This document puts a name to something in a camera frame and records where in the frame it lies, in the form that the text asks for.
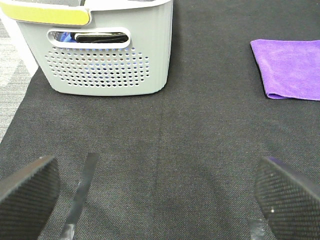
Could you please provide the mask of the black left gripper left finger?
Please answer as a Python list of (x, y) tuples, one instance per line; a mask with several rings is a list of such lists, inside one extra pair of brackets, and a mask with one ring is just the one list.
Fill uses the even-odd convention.
[(44, 156), (0, 181), (0, 238), (36, 240), (60, 194), (58, 161)]

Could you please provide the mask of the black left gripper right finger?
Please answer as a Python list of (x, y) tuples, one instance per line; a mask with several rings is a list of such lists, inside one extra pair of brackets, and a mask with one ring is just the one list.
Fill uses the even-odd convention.
[(263, 157), (255, 197), (278, 240), (320, 238), (320, 186), (274, 157)]

